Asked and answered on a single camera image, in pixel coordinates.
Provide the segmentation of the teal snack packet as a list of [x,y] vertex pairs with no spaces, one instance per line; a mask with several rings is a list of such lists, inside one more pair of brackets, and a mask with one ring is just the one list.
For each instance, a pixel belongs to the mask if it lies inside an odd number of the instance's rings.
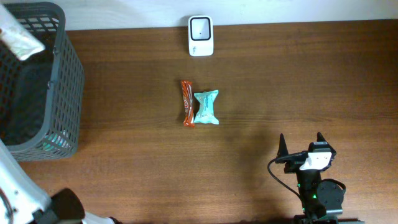
[[214,114],[214,101],[218,96],[218,93],[218,90],[213,90],[194,94],[194,97],[200,104],[194,123],[219,124],[219,121]]

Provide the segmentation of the orange red snack bar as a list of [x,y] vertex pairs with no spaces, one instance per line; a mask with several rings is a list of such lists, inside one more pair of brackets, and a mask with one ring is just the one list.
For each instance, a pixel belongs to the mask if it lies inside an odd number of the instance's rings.
[[192,82],[188,80],[182,80],[180,82],[182,87],[182,96],[185,109],[185,119],[183,122],[184,126],[195,127],[194,114],[193,114],[193,93],[192,93]]

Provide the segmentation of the green tissue packet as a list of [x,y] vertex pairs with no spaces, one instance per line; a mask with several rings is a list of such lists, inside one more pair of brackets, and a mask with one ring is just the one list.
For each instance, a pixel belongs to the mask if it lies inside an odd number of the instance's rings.
[[61,134],[52,133],[44,137],[45,142],[43,142],[43,150],[51,151],[55,149],[55,146],[68,149],[70,144],[67,142],[69,138],[69,133],[63,130]]

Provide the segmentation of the white floral cream tube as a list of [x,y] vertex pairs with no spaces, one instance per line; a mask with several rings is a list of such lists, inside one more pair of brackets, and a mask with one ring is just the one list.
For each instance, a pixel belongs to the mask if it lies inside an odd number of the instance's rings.
[[45,45],[25,29],[2,4],[1,41],[21,61],[45,50]]

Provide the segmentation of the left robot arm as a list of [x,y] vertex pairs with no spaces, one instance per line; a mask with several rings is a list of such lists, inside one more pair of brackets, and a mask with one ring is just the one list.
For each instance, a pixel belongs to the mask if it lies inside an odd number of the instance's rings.
[[80,199],[68,188],[49,196],[1,143],[1,224],[4,223],[115,224],[119,221],[86,212]]

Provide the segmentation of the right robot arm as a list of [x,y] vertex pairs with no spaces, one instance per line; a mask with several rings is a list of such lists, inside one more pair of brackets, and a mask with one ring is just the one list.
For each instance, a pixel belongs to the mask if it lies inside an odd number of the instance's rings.
[[[286,189],[294,193],[302,204],[302,214],[293,217],[293,223],[362,223],[358,219],[338,218],[343,213],[346,186],[334,179],[322,179],[321,173],[331,167],[336,151],[317,133],[317,140],[311,142],[308,150],[289,153],[283,134],[279,137],[276,158],[267,165],[270,175]],[[271,171],[271,164],[283,164],[286,174],[295,174],[297,188],[290,188]]]

